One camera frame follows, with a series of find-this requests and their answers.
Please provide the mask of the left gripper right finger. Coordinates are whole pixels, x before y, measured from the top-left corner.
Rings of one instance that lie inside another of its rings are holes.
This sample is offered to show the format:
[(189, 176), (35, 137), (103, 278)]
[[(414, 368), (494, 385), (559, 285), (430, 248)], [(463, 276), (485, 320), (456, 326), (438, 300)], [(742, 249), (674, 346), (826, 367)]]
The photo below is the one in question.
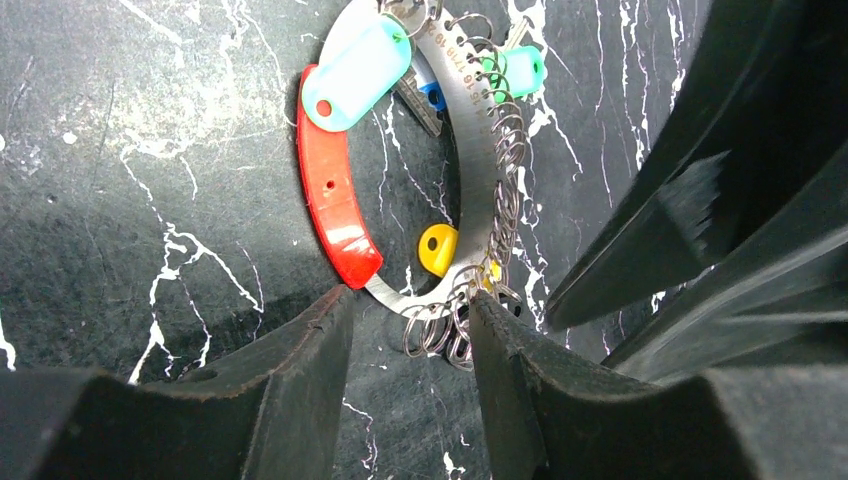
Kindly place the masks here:
[(842, 326), (659, 386), (580, 357), (488, 294), (469, 314), (496, 479), (847, 475)]

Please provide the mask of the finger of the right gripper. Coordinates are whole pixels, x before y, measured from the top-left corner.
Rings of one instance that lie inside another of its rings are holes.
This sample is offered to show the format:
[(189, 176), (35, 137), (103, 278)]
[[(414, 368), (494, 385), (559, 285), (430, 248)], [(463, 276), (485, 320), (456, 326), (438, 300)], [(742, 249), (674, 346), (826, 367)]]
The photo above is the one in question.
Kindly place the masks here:
[(846, 142), (846, 3), (712, 2), (667, 121), (552, 293), (548, 327), (585, 324), (722, 262)]
[(668, 383), (847, 319), (847, 149), (604, 366)]

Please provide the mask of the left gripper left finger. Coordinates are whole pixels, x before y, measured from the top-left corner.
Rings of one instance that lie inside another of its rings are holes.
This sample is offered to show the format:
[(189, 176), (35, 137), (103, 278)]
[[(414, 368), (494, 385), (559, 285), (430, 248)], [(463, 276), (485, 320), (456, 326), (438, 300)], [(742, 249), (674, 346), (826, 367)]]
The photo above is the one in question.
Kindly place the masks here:
[(328, 479), (354, 330), (338, 285), (175, 382), (99, 369), (1, 376), (5, 479)]

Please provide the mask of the yellow tag key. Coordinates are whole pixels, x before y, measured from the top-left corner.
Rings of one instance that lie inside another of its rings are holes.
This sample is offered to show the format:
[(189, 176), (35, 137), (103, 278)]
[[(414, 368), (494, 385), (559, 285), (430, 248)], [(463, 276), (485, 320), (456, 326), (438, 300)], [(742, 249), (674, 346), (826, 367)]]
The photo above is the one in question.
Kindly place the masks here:
[(489, 227), (479, 242), (465, 245), (457, 228), (445, 223), (429, 226), (418, 242), (418, 260), (426, 271), (449, 281), (454, 294), (480, 288), (492, 292), (496, 284), (509, 279), (508, 271), (492, 253), (493, 229)]

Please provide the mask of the green tag key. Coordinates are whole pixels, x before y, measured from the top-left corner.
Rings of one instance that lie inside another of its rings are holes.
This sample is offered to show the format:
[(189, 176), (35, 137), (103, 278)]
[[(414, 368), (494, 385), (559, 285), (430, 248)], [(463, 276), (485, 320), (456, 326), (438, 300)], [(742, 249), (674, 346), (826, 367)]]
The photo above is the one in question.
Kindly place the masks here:
[(537, 92), (546, 78), (540, 50), (533, 45), (520, 45), (528, 30), (529, 20), (524, 17), (510, 28), (497, 52), (487, 52), (482, 58), (497, 104)]
[(306, 115), (319, 128), (352, 128), (411, 66), (412, 42), (388, 15), (352, 14), (332, 30), (301, 91)]

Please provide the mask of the small blue tag key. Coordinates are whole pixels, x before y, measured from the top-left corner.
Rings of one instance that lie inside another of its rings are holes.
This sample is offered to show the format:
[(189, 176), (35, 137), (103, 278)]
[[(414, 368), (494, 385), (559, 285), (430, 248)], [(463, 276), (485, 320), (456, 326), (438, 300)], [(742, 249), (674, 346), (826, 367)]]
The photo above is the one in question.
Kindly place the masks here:
[(442, 95), (441, 87), (429, 66), (414, 66), (416, 87), (424, 95), (430, 107), (436, 112), (442, 112), (447, 105)]

